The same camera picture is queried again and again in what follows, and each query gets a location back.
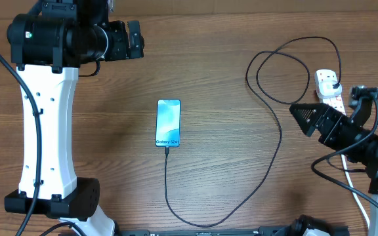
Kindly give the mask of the blue Galaxy smartphone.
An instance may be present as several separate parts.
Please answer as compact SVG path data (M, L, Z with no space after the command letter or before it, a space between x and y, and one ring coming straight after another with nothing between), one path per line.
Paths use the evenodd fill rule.
M157 147L180 146L180 100L157 101L156 139Z

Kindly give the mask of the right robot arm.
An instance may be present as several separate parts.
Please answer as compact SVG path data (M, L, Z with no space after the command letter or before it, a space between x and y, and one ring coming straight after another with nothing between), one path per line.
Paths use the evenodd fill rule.
M365 98L354 102L351 107L354 111L349 117L327 104L293 104L289 110L306 136L318 130L320 143L333 149L334 155L345 155L349 161L365 166L370 179L368 194L317 170L317 164L330 160L332 154L315 160L311 169L321 178L369 202L371 216L368 233L378 235L378 119L371 130L363 128L371 112L378 112L378 102Z

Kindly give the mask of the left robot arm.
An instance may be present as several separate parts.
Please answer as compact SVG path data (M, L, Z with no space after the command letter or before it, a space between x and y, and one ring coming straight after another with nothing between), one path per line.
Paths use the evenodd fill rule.
M18 188L4 200L11 213L43 214L78 235L119 235L99 206L100 184L80 178L72 158L72 111L79 68L143 57L137 21L109 21L113 1L40 1L7 30L22 89L24 162Z

